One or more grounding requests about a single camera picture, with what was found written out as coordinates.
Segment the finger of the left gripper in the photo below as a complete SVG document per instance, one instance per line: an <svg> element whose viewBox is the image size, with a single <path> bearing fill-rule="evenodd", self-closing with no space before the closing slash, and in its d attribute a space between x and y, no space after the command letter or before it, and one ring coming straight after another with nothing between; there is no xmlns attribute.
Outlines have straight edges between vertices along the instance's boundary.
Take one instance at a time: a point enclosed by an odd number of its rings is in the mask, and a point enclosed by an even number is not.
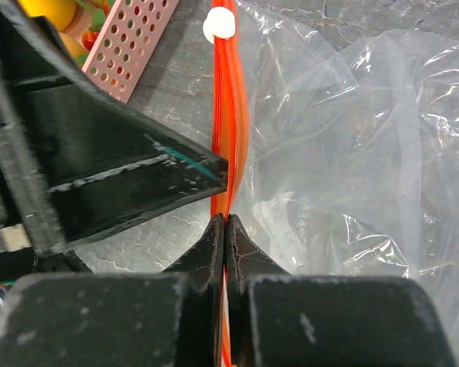
<svg viewBox="0 0 459 367"><path fill-rule="evenodd" d="M223 192L227 171L93 84L45 18L0 1L0 228L96 242Z"/></svg>

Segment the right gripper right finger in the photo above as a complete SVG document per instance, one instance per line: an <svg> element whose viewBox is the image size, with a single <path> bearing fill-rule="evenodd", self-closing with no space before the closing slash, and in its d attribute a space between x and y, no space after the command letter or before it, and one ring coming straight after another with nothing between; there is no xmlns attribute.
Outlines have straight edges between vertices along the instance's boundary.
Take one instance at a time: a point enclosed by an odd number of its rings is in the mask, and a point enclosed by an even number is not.
<svg viewBox="0 0 459 367"><path fill-rule="evenodd" d="M237 215L229 215L225 239L229 297L240 297L251 276L288 273L250 239Z"/></svg>

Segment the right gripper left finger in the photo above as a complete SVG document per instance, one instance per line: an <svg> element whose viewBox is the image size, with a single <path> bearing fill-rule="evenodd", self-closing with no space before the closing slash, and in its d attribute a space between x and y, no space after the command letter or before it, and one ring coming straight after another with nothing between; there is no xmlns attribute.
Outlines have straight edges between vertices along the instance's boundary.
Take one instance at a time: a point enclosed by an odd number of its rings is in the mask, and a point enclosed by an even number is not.
<svg viewBox="0 0 459 367"><path fill-rule="evenodd" d="M181 257L163 270L188 276L196 291L219 284L223 271L224 218L216 214L196 241Z"/></svg>

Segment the clear zip top bag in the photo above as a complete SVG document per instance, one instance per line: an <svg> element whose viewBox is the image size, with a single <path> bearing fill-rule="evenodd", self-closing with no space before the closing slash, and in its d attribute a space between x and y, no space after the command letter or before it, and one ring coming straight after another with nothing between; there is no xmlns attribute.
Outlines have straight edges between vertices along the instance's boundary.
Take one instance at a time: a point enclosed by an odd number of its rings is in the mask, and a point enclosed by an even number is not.
<svg viewBox="0 0 459 367"><path fill-rule="evenodd" d="M416 280L459 363L459 41L420 30L342 50L236 4L249 150L233 212L293 274Z"/></svg>

